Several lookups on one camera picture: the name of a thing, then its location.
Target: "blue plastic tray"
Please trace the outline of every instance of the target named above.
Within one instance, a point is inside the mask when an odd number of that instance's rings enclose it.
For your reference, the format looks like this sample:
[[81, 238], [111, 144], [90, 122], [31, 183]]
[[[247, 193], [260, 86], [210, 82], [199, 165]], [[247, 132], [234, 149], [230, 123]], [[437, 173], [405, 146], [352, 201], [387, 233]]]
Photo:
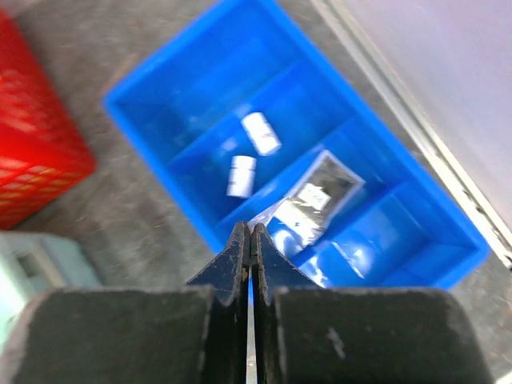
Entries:
[[[315, 245], [279, 249], [323, 286], [448, 288], [488, 245], [463, 212], [272, 0], [226, 0], [105, 100], [214, 252], [328, 149], [366, 181]], [[231, 159], [257, 154], [240, 121], [261, 111], [282, 141], [258, 158], [253, 197], [226, 196]]]

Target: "concrete floor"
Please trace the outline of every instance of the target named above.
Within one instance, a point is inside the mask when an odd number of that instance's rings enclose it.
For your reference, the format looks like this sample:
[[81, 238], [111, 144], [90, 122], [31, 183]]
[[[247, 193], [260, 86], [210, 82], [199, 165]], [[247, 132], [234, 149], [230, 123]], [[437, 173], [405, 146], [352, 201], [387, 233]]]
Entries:
[[[308, 0], [281, 0], [293, 19], [420, 162], [422, 156]], [[24, 222], [78, 240], [110, 286], [177, 288], [212, 253], [130, 144], [101, 97], [213, 0], [41, 0], [17, 21], [98, 160], [98, 171]], [[495, 377], [512, 369], [512, 277], [490, 258], [453, 293]]]

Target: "red crate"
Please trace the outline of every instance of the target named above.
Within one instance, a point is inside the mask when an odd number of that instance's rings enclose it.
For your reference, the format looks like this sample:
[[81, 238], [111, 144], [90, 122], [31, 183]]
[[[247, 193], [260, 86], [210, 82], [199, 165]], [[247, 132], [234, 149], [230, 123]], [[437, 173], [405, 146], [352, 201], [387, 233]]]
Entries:
[[94, 160], [17, 27], [0, 10], [0, 229], [94, 171]]

